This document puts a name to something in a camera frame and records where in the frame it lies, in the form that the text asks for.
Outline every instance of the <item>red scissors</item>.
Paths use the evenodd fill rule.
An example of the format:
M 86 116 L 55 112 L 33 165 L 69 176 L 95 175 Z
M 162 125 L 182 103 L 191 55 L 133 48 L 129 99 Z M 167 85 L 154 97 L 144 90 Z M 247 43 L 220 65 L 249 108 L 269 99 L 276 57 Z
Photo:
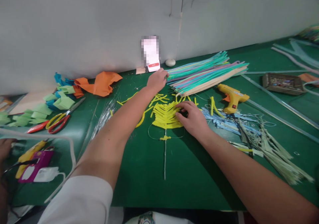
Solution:
M 66 124 L 67 120 L 70 118 L 70 114 L 85 100 L 85 97 L 82 98 L 78 103 L 72 106 L 65 113 L 60 113 L 54 116 L 50 121 L 46 124 L 46 129 L 48 130 L 49 134 L 58 133 Z

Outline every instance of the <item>hand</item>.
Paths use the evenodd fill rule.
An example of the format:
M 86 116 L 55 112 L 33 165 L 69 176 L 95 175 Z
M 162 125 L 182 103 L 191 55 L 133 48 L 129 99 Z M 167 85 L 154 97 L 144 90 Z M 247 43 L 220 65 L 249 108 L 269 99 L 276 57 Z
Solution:
M 0 139 L 0 163 L 8 157 L 11 150 L 11 144 L 16 141 L 16 139 Z
M 166 84 L 166 78 L 168 76 L 168 72 L 165 71 L 163 68 L 160 68 L 158 71 L 150 75 L 146 87 L 152 89 L 155 93 L 158 93 L 161 89 L 164 88 Z
M 176 113 L 175 115 L 182 125 L 184 125 L 185 129 L 196 139 L 211 132 L 203 113 L 193 102 L 183 101 L 177 104 L 176 107 L 182 108 L 181 112 L 188 112 L 187 118 L 181 113 Z

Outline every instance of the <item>person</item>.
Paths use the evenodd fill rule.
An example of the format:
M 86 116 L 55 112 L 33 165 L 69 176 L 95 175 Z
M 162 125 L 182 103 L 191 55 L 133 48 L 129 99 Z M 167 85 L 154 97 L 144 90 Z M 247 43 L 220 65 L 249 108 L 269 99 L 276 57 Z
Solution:
M 109 119 L 89 143 L 75 171 L 45 209 L 39 224 L 107 223 L 126 142 L 147 105 L 164 87 L 166 77 L 168 73 L 162 68 L 153 73 L 147 86 Z M 317 223 L 319 210 L 316 206 L 214 133 L 193 102 L 184 101 L 176 107 L 188 112 L 187 117 L 176 113 L 178 120 L 216 162 L 258 223 Z

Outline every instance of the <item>white sleeve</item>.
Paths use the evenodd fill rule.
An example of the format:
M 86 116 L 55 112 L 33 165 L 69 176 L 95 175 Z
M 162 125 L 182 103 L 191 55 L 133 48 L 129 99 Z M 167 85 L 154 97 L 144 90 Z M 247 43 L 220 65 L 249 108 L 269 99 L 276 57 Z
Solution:
M 38 224 L 107 223 L 112 197 L 107 181 L 93 176 L 72 177 L 44 210 Z

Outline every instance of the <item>purple device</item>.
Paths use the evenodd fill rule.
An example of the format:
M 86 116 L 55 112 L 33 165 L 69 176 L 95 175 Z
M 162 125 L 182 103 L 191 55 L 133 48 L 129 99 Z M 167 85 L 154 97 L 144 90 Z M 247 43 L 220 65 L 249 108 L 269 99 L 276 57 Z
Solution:
M 34 178 L 38 174 L 38 171 L 41 168 L 45 168 L 49 165 L 53 153 L 54 151 L 49 151 L 49 150 L 35 152 L 34 155 L 32 156 L 32 159 L 38 159 L 38 162 L 36 164 L 30 164 L 25 169 L 22 176 L 19 178 L 18 182 L 32 183 Z

